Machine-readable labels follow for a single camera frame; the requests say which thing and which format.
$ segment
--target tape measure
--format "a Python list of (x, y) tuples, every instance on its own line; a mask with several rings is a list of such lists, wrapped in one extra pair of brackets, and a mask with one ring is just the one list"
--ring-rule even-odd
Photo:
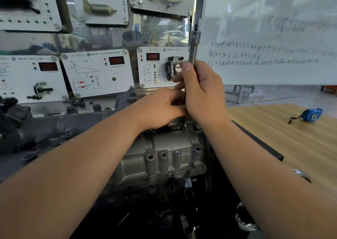
[(294, 119), (300, 119), (300, 118), (302, 118), (304, 121), (307, 121), (307, 122), (315, 122), (316, 120), (320, 118), (322, 113), (323, 113), (323, 110), (320, 108), (306, 109), (302, 112), (302, 114), (299, 117), (289, 118), (288, 124), (290, 124)]

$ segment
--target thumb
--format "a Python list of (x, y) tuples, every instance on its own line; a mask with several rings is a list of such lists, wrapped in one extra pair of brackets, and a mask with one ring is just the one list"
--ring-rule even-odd
[(190, 62), (182, 64), (183, 78), (187, 91), (196, 91), (200, 89), (196, 71)]

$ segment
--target forearm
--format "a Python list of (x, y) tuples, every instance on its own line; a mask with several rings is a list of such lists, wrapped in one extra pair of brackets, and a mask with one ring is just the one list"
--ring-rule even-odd
[(336, 203), (225, 117), (201, 126), (238, 195), (270, 238), (335, 238)]
[(4, 181), (1, 236), (69, 238), (139, 133), (129, 112), (105, 119)]

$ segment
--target metal screw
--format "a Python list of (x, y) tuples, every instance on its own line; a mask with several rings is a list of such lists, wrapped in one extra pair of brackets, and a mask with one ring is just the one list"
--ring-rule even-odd
[(60, 24), (55, 23), (55, 24), (54, 24), (54, 28), (55, 28), (56, 30), (60, 30), (60, 29), (61, 29), (61, 26), (60, 26)]
[(80, 22), (85, 22), (85, 18), (84, 18), (83, 16), (78, 17), (78, 20), (79, 20)]

